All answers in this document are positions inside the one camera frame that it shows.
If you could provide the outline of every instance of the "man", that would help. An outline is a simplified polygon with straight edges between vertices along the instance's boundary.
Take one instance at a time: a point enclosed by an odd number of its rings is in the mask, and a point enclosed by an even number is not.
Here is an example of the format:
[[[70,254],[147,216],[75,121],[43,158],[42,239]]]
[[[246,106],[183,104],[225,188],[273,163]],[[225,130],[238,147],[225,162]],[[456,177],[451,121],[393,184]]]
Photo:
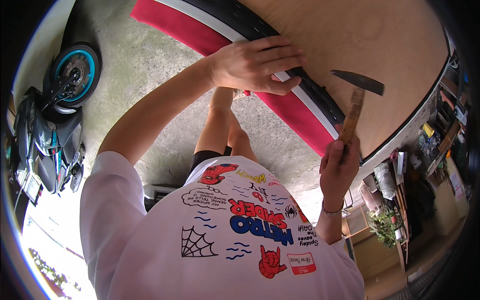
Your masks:
[[[301,66],[281,36],[223,47],[146,95],[105,137],[80,204],[88,276],[99,299],[362,299],[343,249],[343,197],[359,168],[359,140],[334,141],[321,163],[323,210],[313,228],[267,169],[230,111],[235,89],[288,93],[272,74]],[[147,214],[133,165],[199,96],[210,102],[185,185]],[[226,145],[232,156],[222,156]]]

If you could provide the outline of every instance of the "white edge trim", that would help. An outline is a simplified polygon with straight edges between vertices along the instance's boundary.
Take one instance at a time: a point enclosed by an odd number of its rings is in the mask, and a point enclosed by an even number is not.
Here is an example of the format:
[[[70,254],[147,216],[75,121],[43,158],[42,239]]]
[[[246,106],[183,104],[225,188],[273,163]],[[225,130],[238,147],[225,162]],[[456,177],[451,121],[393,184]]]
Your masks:
[[[208,27],[214,29],[224,37],[228,38],[232,42],[247,40],[244,36],[239,34],[236,30],[226,25],[219,19],[214,16],[202,11],[201,9],[184,2],[182,0],[155,0],[159,3],[165,4],[173,9],[176,9],[179,12],[182,12],[193,19],[202,22]],[[290,79],[290,76],[287,72],[278,72],[275,73],[275,76],[280,79],[282,82]],[[317,120],[325,127],[328,133],[332,136],[333,139],[338,138],[338,132],[336,132],[335,127],[330,123],[327,117],[323,112],[318,108],[318,106],[310,99],[310,97],[305,93],[302,88],[298,85],[292,89],[292,92],[300,99],[301,102],[312,112],[312,114],[317,118]]]

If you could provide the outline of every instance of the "spider-man face print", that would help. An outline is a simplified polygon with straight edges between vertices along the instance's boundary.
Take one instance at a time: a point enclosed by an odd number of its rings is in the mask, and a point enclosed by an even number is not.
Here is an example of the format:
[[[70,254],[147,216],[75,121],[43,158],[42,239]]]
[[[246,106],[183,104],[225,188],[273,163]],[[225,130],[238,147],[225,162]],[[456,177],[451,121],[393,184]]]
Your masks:
[[[225,179],[224,176],[220,176],[225,172],[235,171],[238,168],[238,165],[233,164],[221,164],[218,166],[211,166],[208,167],[205,172],[202,174],[200,179],[198,180],[199,183],[203,184],[217,184],[222,182]]]

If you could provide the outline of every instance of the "red fabric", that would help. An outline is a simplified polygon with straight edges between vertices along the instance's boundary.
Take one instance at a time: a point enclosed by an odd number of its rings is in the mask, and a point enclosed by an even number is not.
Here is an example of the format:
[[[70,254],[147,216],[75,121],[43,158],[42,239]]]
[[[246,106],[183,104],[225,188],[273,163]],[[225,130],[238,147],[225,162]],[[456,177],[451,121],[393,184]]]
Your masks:
[[[204,56],[231,43],[207,25],[154,0],[137,0],[130,17],[168,34]],[[324,156],[326,145],[333,138],[294,93],[290,92],[285,96],[256,94],[308,146],[320,156]]]

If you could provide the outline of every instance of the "hand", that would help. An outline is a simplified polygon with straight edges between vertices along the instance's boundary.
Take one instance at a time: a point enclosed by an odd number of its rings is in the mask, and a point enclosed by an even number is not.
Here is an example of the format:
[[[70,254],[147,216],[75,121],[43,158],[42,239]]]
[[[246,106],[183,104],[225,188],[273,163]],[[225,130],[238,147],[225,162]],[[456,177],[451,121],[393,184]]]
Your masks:
[[[335,129],[342,131],[342,125],[335,125]],[[343,154],[341,140],[329,143],[320,163],[320,188],[324,194],[325,210],[330,213],[343,206],[343,197],[359,171],[360,140],[354,135],[346,147],[348,149]]]
[[[302,53],[285,37],[269,36],[232,43],[205,59],[209,60],[215,86],[286,95],[301,78],[280,82],[272,74],[303,65],[306,59]]]
[[[258,263],[260,273],[267,278],[273,278],[275,274],[278,274],[286,270],[286,265],[280,265],[280,247],[275,251],[265,252],[263,245],[260,245],[260,252],[262,253],[262,259]]]

